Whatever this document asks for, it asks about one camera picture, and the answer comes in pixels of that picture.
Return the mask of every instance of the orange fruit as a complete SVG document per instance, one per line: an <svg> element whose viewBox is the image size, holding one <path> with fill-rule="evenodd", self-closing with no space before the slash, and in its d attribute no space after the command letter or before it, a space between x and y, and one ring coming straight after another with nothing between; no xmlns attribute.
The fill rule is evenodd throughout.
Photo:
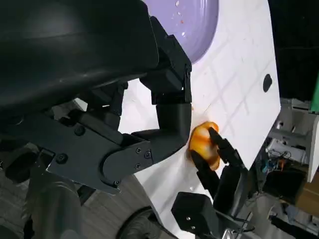
<svg viewBox="0 0 319 239"><path fill-rule="evenodd" d="M210 140L208 129L212 127L219 132L219 127L214 122L205 122L197 126L190 137L189 150L195 150L209 164L211 170L219 167L220 157L217 153L218 147Z"/></svg>

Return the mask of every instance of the screw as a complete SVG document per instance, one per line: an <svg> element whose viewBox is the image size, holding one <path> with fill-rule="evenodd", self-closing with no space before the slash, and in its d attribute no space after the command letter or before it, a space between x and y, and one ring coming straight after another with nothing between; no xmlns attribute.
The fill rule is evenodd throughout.
<svg viewBox="0 0 319 239"><path fill-rule="evenodd" d="M66 161L68 161L68 155L66 155L65 153L62 153L62 154L59 154L55 161L58 163L58 164L64 164L66 163Z"/></svg>
<svg viewBox="0 0 319 239"><path fill-rule="evenodd" d="M74 133L75 133L77 136L82 136L82 135L84 135L84 133L85 133L85 127L83 127L83 126L81 126L81 125L77 126L77 127L75 128L75 130L74 130Z"/></svg>
<svg viewBox="0 0 319 239"><path fill-rule="evenodd" d="M136 170L139 170L140 167L141 167L141 165L140 165L139 163L137 163L137 164L135 165L135 169L136 169Z"/></svg>
<svg viewBox="0 0 319 239"><path fill-rule="evenodd" d="M144 158L149 159L151 157L152 157L151 152L146 151L145 154L144 154Z"/></svg>

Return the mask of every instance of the purple bowl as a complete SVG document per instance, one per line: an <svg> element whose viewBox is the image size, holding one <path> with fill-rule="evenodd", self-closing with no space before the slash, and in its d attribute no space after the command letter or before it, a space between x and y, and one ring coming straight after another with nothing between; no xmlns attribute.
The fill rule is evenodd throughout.
<svg viewBox="0 0 319 239"><path fill-rule="evenodd" d="M210 47L218 22L218 0L144 0L168 34L174 34L192 63Z"/></svg>

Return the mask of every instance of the white table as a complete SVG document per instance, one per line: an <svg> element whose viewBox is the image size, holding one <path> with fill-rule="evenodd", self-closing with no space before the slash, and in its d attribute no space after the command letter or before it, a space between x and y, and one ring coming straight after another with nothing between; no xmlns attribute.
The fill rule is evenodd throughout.
<svg viewBox="0 0 319 239"><path fill-rule="evenodd" d="M263 80L273 83L267 93ZM238 149L249 169L279 111L280 99L271 19L267 0L220 0L217 32L206 55L193 65L192 129L210 120ZM158 128L150 91L139 81L125 92L120 132ZM170 210L180 191L208 194L186 160L187 146L167 160L136 174L161 223L180 239L194 235L179 229ZM217 173L220 175L224 165Z"/></svg>

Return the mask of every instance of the gray floor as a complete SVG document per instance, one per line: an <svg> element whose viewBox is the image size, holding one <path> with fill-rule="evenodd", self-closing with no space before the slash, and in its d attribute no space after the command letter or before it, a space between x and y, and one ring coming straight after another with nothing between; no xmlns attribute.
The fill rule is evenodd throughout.
<svg viewBox="0 0 319 239"><path fill-rule="evenodd" d="M149 206L143 188L134 176L121 184L122 192L110 196L96 192L82 207L83 232L88 239L114 239L123 222L136 210ZM0 225L4 225L23 238L22 207L27 187L17 187L0 172ZM162 233L161 239L171 238Z"/></svg>

